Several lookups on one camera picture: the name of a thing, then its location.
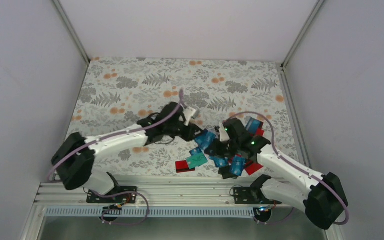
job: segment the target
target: white wall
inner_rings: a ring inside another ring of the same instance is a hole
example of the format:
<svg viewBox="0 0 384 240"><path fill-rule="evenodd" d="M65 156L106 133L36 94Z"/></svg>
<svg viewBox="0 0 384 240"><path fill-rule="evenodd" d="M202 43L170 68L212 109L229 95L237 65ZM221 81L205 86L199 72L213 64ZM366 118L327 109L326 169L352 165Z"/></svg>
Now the white wall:
<svg viewBox="0 0 384 240"><path fill-rule="evenodd" d="M384 1L327 1L287 67L316 169L349 201L347 240L384 239Z"/></svg>
<svg viewBox="0 0 384 240"><path fill-rule="evenodd" d="M60 0L89 57L282 62L317 0Z"/></svg>
<svg viewBox="0 0 384 240"><path fill-rule="evenodd" d="M21 236L86 67L50 0L0 0L0 240Z"/></svg>

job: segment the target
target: blue block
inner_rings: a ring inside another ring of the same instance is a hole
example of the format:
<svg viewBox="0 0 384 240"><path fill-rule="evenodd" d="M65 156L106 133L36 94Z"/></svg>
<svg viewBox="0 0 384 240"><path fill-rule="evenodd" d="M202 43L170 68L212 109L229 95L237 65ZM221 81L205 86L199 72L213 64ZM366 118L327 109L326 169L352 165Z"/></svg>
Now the blue block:
<svg viewBox="0 0 384 240"><path fill-rule="evenodd" d="M246 159L240 156L234 156L232 165L230 166L230 173L236 176L241 176L244 170Z"/></svg>
<svg viewBox="0 0 384 240"><path fill-rule="evenodd" d="M248 124L246 124L245 129L248 131L250 134L256 134L257 129L260 128L260 125L262 124L261 121L255 119L255 118L250 118L248 121Z"/></svg>
<svg viewBox="0 0 384 240"><path fill-rule="evenodd" d="M189 169L193 169L208 163L208 160L205 157L204 153L201 152L186 158L186 162Z"/></svg>
<svg viewBox="0 0 384 240"><path fill-rule="evenodd" d="M190 153L191 156L195 156L197 154L203 153L203 151L201 151L201 149L199 147L197 147L197 148L194 148L194 149L190 150L189 153Z"/></svg>
<svg viewBox="0 0 384 240"><path fill-rule="evenodd" d="M206 135L205 135L205 139L204 141L201 143L201 145L199 145L199 147L202 149L202 150L205 150L207 149L210 144L213 143L214 139L216 139L216 135L212 132L207 132Z"/></svg>
<svg viewBox="0 0 384 240"><path fill-rule="evenodd" d="M217 156L209 156L209 159L214 161L216 168L221 168L229 165L228 160L225 158L220 158Z"/></svg>
<svg viewBox="0 0 384 240"><path fill-rule="evenodd" d="M194 140L195 140L195 143L198 144L198 146L201 146L201 144L203 144L204 140L205 140L205 137L208 133L208 130L207 129L204 129L203 133L199 136L197 136Z"/></svg>

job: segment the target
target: floral tablecloth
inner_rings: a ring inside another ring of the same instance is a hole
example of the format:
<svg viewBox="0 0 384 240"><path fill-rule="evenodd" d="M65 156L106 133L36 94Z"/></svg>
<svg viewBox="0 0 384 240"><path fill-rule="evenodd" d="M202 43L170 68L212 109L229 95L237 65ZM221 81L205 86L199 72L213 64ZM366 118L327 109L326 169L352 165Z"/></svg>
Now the floral tablecloth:
<svg viewBox="0 0 384 240"><path fill-rule="evenodd" d="M169 102L179 100L200 110L195 123L214 131L221 121L241 111L265 114L275 127L276 146L298 160L296 146L273 62L95 57L82 86L68 135L107 134L126 128ZM244 124L251 116L240 115ZM264 124L270 138L269 125ZM175 162L196 148L180 138L168 145L149 145L121 151L95 161L94 168L117 175L219 177L213 161L196 171L176 173ZM270 169L264 167L253 175Z"/></svg>

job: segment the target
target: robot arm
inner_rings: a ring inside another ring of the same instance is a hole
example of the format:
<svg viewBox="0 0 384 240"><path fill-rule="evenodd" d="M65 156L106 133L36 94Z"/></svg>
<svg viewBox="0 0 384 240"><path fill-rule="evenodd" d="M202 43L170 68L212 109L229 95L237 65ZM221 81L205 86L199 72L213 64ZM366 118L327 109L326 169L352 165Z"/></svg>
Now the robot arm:
<svg viewBox="0 0 384 240"><path fill-rule="evenodd" d="M65 189L87 188L101 195L116 194L119 191L117 181L109 172L94 169L95 160L107 158L123 150L159 142L164 136L173 139L181 137L185 141L194 140L203 130L190 123L190 120L198 115L198 112L191 107L185 109L180 107L163 124L141 130L165 119L175 111L176 107L178 107L178 103L171 102L163 108L161 113L151 114L136 124L116 132L88 137L83 137L79 132L71 134L53 156L52 165L58 164L75 149L85 145L89 146L62 162L56 169Z"/></svg>
<svg viewBox="0 0 384 240"><path fill-rule="evenodd" d="M341 181L333 173L323 175L314 171L299 162L293 160L287 155L279 152L284 158L296 167L305 170L309 174L295 169L275 154L271 145L266 145L261 149L257 159L263 166L269 167L289 183L281 183L269 176L262 176L259 181L259 188L265 198L269 200L280 201L284 204L292 206L308 217L308 219L317 227L327 230L336 221L336 219L344 211L344 207L314 177L322 180L330 186L348 206L347 197L345 196Z"/></svg>
<svg viewBox="0 0 384 240"><path fill-rule="evenodd" d="M205 150L206 154L230 158L239 153L245 159L270 168L277 173L276 175L289 182L281 183L270 176L260 176L251 188L253 191L261 191L266 199L276 200L301 210L311 222L325 230L344 211L344 206L331 190L348 206L341 181L333 173L324 175L280 151L275 151L268 139L259 135L250 136L237 118L223 122L218 131L220 138ZM258 192L255 192L255 196L261 195Z"/></svg>

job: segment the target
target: red block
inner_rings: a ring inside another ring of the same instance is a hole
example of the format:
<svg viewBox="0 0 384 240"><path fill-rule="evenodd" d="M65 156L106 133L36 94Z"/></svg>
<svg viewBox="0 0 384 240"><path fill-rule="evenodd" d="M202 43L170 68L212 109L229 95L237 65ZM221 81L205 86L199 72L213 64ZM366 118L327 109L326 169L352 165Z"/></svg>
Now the red block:
<svg viewBox="0 0 384 240"><path fill-rule="evenodd" d="M264 130L263 129L261 129L261 128L258 128L257 129L257 132L255 133L255 135L257 135L257 136L263 136L264 135Z"/></svg>
<svg viewBox="0 0 384 240"><path fill-rule="evenodd" d="M189 169L188 162L186 160L176 162L176 173L193 172L195 168Z"/></svg>
<svg viewBox="0 0 384 240"><path fill-rule="evenodd" d="M257 172L258 170L262 169L263 168L263 165L259 164L259 163L253 163L251 165L249 165L248 167L245 168L245 171L248 175L253 175L255 172Z"/></svg>

